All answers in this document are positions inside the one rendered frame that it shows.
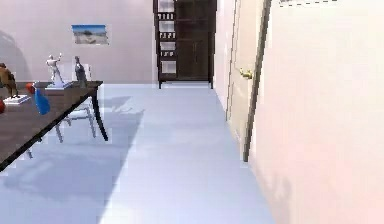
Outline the brown figure statue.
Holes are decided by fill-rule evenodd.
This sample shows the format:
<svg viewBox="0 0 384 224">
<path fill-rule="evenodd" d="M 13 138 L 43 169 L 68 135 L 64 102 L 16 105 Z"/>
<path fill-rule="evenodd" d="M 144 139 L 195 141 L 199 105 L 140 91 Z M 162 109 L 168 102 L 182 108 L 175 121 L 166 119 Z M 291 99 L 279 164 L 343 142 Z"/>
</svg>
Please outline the brown figure statue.
<svg viewBox="0 0 384 224">
<path fill-rule="evenodd" d="M 15 76 L 2 62 L 0 62 L 0 83 L 8 92 L 8 96 L 3 100 L 6 105 L 20 105 L 30 99 L 28 95 L 19 94 Z"/>
</svg>

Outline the blue bottle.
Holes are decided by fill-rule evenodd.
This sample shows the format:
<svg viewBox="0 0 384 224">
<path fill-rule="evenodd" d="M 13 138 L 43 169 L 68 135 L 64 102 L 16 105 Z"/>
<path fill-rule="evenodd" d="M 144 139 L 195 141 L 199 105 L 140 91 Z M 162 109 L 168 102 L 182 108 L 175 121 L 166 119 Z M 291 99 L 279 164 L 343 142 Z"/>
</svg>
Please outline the blue bottle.
<svg viewBox="0 0 384 224">
<path fill-rule="evenodd" d="M 34 92 L 34 99 L 35 104 L 38 109 L 38 112 L 41 115 L 45 115 L 50 111 L 50 103 L 48 99 L 41 93 L 41 91 L 38 89 L 36 83 L 32 84 L 35 92 Z"/>
</svg>

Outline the framed landscape picture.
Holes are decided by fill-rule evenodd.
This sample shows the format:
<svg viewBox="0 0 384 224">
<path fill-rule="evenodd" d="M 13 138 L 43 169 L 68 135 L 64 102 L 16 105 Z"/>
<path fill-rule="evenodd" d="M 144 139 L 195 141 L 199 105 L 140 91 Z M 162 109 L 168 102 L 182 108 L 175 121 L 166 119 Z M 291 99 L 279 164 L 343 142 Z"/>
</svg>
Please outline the framed landscape picture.
<svg viewBox="0 0 384 224">
<path fill-rule="evenodd" d="M 108 36 L 105 25 L 77 24 L 72 25 L 72 32 L 76 44 L 108 45 Z"/>
</svg>

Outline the white chair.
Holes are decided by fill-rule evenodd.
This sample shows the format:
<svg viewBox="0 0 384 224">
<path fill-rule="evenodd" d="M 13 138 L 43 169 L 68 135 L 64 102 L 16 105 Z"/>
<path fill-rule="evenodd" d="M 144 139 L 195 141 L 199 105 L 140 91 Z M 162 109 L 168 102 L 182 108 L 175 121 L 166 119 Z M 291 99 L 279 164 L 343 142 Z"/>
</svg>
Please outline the white chair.
<svg viewBox="0 0 384 224">
<path fill-rule="evenodd" d="M 87 81 L 92 80 L 91 66 L 89 64 L 82 64 L 85 69 Z M 58 68 L 61 72 L 61 76 L 65 82 L 70 82 L 69 87 L 74 87 L 75 84 L 79 84 L 77 81 L 75 73 L 75 63 L 64 63 L 58 65 Z M 47 90 L 58 90 L 63 91 L 64 89 L 48 89 Z M 73 112 L 71 112 L 67 117 L 64 118 L 64 121 L 71 125 L 75 120 L 87 119 L 89 121 L 89 126 L 91 129 L 92 136 L 96 136 L 96 129 L 94 127 L 94 114 L 93 108 L 91 105 L 91 99 L 87 98 L 83 103 L 81 103 Z"/>
</svg>

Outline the white figure statue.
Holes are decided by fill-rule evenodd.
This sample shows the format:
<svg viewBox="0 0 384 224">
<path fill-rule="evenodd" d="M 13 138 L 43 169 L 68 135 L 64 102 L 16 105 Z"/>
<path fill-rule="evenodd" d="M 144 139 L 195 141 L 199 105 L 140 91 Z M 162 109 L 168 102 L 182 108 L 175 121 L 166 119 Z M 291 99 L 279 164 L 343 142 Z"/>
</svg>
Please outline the white figure statue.
<svg viewBox="0 0 384 224">
<path fill-rule="evenodd" d="M 65 89 L 71 85 L 70 82 L 65 82 L 61 76 L 61 72 L 57 66 L 57 63 L 61 60 L 62 54 L 59 54 L 57 58 L 52 55 L 46 60 L 46 64 L 49 67 L 52 76 L 51 83 L 47 86 L 48 89 Z"/>
</svg>

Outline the dark brown wooden table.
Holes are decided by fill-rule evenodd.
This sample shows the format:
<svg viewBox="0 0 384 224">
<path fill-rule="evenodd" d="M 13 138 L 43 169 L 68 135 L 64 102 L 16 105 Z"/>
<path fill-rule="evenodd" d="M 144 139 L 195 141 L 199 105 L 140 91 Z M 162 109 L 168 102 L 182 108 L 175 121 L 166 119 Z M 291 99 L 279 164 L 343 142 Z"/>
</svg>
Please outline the dark brown wooden table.
<svg viewBox="0 0 384 224">
<path fill-rule="evenodd" d="M 7 106 L 0 114 L 0 173 L 89 97 L 100 132 L 107 141 L 98 102 L 102 84 L 102 81 L 89 81 L 86 88 L 73 84 L 64 90 L 46 90 L 43 83 L 40 91 L 50 103 L 50 111 L 45 115 L 39 113 L 34 99 Z"/>
</svg>

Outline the dark brown shelf cabinet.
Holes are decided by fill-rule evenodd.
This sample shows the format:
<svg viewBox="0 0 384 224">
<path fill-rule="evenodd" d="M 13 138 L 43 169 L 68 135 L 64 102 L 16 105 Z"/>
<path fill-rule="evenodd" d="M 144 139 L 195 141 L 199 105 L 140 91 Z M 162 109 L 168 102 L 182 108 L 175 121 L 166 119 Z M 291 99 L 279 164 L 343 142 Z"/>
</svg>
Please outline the dark brown shelf cabinet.
<svg viewBox="0 0 384 224">
<path fill-rule="evenodd" d="M 213 88 L 217 0 L 152 0 L 158 86 L 207 82 Z"/>
</svg>

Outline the cream room door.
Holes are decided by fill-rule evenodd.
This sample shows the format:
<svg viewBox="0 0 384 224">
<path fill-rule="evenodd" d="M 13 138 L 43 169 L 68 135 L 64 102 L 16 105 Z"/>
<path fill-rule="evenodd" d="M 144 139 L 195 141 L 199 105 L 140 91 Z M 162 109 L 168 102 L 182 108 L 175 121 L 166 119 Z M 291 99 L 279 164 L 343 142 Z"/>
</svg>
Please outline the cream room door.
<svg viewBox="0 0 384 224">
<path fill-rule="evenodd" d="M 244 162 L 248 161 L 256 100 L 255 85 L 262 64 L 265 25 L 268 23 L 271 2 L 235 1 L 226 117 Z M 251 70 L 253 77 L 242 77 L 240 69 Z"/>
</svg>

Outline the dark grey figure statue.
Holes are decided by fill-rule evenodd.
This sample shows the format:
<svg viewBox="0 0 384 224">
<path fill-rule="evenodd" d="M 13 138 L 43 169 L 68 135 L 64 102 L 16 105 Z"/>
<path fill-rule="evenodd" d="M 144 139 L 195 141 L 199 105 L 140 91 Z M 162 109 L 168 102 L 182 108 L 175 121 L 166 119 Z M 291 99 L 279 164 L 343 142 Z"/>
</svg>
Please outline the dark grey figure statue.
<svg viewBox="0 0 384 224">
<path fill-rule="evenodd" d="M 87 78 L 84 66 L 80 63 L 80 58 L 78 56 L 75 57 L 75 73 L 77 77 L 77 81 L 79 82 L 82 88 L 87 87 Z"/>
</svg>

